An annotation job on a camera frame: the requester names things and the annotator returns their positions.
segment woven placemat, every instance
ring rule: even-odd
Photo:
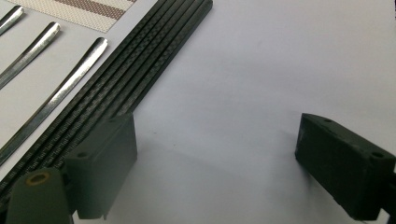
[[[8,0],[106,33],[136,0]]]

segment brown patterned mat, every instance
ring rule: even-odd
[[[8,0],[8,2],[105,33],[135,0]]]

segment tabletop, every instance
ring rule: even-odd
[[[26,8],[0,37],[0,71],[51,21],[62,33],[0,91],[0,145],[89,45],[104,56],[0,168],[2,178],[153,6],[137,0],[106,33]],[[0,0],[0,15],[14,5]],[[134,111],[138,160],[107,220],[76,223],[360,223],[295,160],[302,113],[396,154],[393,1],[215,0]],[[386,223],[381,212],[378,221]]]

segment metal utensil handle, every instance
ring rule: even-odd
[[[17,23],[18,18],[23,14],[23,7],[15,6],[6,16],[0,20],[0,35],[5,33],[11,26]]]
[[[84,54],[70,74],[64,79],[59,87],[52,93],[47,101],[37,109],[23,126],[8,140],[0,149],[0,165],[2,165],[18,147],[32,134],[32,132],[44,121],[55,107],[73,90],[78,82],[85,76],[95,64],[107,47],[107,40],[100,37],[95,40],[88,51]]]
[[[0,90],[53,41],[60,29],[61,26],[57,22],[51,22],[44,29],[35,41],[0,74]]]

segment white surface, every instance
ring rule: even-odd
[[[105,35],[106,56],[152,2],[137,1]],[[0,14],[11,7],[0,1]],[[54,20],[27,14],[0,37],[1,71]],[[101,35],[61,24],[56,44],[0,91],[0,142]],[[395,24],[389,0],[215,1],[134,112],[139,157],[108,220],[76,223],[357,223],[293,152],[306,112],[396,153]]]

